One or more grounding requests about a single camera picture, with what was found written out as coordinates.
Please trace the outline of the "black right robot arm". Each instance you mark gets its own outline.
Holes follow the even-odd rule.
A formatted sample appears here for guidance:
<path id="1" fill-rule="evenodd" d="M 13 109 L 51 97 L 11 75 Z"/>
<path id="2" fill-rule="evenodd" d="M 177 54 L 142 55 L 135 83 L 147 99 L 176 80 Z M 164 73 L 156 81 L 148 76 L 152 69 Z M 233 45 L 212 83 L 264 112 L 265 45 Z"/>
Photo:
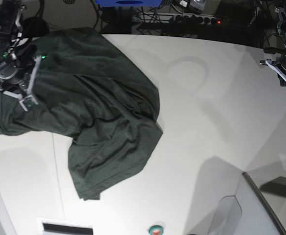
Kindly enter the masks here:
<path id="1" fill-rule="evenodd" d="M 23 36 L 22 12 L 26 9 L 20 0 L 4 0 L 0 4 L 0 92 L 1 83 L 18 71 L 15 54 Z"/>

